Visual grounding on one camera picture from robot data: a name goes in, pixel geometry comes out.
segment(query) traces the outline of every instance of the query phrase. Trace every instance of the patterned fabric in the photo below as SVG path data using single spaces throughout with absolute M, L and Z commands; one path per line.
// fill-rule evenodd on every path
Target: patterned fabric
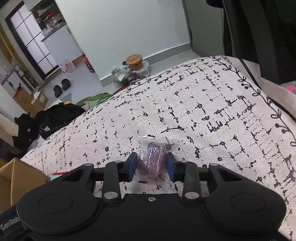
M 179 160 L 217 162 L 279 193 L 280 231 L 296 227 L 296 124 L 225 56 L 191 60 L 137 82 L 63 128 L 22 160 L 50 175 L 103 167 L 137 151 L 140 134 L 174 143 Z M 121 193 L 182 193 L 182 183 L 121 183 Z M 98 182 L 95 195 L 101 196 Z

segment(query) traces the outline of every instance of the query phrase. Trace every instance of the metal bolt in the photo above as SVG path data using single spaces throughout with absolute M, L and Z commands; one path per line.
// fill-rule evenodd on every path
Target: metal bolt
M 200 195 L 197 192 L 187 192 L 185 193 L 185 197 L 187 199 L 196 199 L 196 198 L 199 198 Z
M 115 198 L 117 198 L 118 197 L 118 193 L 117 192 L 106 192 L 105 194 L 104 194 L 104 198 L 106 198 L 106 199 L 115 199 Z
M 149 198 L 148 198 L 148 201 L 150 201 L 150 202 L 155 202 L 155 201 L 156 201 L 156 198 L 155 198 L 155 197 L 149 197 Z

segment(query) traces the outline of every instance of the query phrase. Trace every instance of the black chair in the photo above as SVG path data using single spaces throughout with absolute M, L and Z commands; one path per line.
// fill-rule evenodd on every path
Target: black chair
M 229 31 L 224 28 L 226 55 L 259 63 L 261 76 L 276 84 L 296 80 L 296 1 L 207 0 L 207 3 L 224 8 L 229 26 Z M 229 45 L 232 53 L 226 51 Z

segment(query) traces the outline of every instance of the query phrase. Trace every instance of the doorway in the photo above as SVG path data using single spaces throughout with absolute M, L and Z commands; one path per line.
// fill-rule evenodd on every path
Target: doorway
M 21 1 L 5 21 L 27 59 L 45 80 L 58 66 L 41 42 L 44 37 L 33 13 Z

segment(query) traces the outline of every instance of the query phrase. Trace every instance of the cardboard box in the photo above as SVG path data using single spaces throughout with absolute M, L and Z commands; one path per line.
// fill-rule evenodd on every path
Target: cardboard box
M 41 92 L 34 104 L 31 104 L 34 99 L 25 89 L 21 89 L 14 100 L 24 109 L 25 112 L 30 114 L 33 118 L 39 111 L 44 110 L 48 98 Z
M 0 168 L 0 212 L 18 203 L 27 192 L 49 182 L 43 172 L 14 158 Z

